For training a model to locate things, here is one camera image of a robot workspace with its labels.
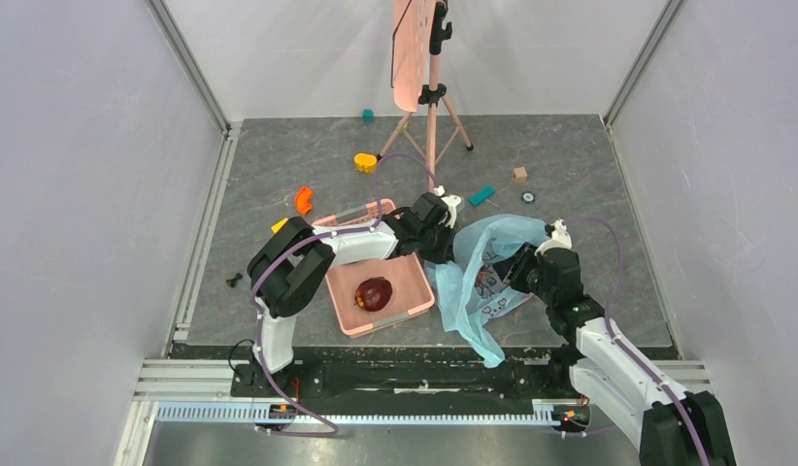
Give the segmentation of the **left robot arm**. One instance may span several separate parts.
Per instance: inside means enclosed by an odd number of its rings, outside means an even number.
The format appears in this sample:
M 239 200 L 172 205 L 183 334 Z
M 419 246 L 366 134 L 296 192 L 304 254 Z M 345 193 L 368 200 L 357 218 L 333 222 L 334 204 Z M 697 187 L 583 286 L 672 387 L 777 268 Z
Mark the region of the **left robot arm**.
M 452 255 L 456 221 L 464 200 L 441 186 L 418 197 L 411 207 L 343 226 L 310 225 L 292 217 L 253 257 L 250 301 L 256 308 L 253 358 L 255 382 L 269 395 L 292 383 L 295 316 L 313 300 L 328 271 L 363 261 L 408 255 L 444 263 Z

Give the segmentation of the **red fake apple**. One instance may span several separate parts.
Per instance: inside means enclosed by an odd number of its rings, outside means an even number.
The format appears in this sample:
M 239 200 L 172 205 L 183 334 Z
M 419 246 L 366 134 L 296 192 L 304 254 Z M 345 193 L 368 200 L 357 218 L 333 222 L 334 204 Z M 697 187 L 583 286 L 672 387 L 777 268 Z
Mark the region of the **red fake apple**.
M 393 295 L 392 283 L 385 277 L 373 277 L 360 283 L 354 292 L 354 303 L 362 311 L 374 313 L 384 309 Z

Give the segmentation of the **light blue plastic bag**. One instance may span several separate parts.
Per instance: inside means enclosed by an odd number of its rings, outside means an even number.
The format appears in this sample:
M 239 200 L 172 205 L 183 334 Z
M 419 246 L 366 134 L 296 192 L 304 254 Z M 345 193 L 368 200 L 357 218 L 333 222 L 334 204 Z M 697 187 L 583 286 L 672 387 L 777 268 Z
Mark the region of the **light blue plastic bag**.
M 493 266 L 527 243 L 540 245 L 547 238 L 545 227 L 533 217 L 486 217 L 456 233 L 452 259 L 424 265 L 444 330 L 461 336 L 487 368 L 499 366 L 505 353 L 485 326 L 529 299 L 505 284 Z

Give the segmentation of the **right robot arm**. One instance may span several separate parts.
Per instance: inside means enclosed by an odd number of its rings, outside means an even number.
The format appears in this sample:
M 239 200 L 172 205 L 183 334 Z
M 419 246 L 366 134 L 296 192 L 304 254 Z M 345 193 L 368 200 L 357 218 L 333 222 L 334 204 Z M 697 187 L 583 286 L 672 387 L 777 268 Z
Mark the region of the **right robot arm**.
M 719 401 L 668 377 L 618 330 L 585 293 L 576 252 L 524 244 L 493 269 L 513 290 L 538 297 L 566 341 L 550 357 L 550 388 L 591 400 L 631 441 L 641 464 L 735 464 Z

